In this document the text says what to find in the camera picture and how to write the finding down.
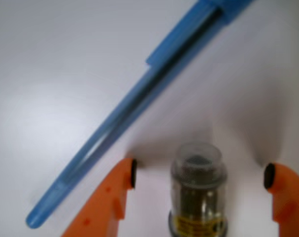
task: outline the white surface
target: white surface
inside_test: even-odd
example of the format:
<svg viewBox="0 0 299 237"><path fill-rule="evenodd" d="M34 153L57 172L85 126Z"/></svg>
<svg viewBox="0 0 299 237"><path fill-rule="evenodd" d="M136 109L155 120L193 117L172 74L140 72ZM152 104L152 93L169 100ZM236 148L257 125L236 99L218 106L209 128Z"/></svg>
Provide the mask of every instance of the white surface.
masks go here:
<svg viewBox="0 0 299 237"><path fill-rule="evenodd" d="M169 236L170 159L182 142L210 140L210 121L229 172L228 236L277 236L263 169L232 129L241 113L230 111L239 111L244 97L260 94L262 79L273 77L288 108L280 160L299 173L299 0L254 3L41 228L25 225L41 195L146 71L145 58L193 3L0 1L0 237L60 236L107 171L130 150L143 168L136 191L128 195L119 237Z"/></svg>

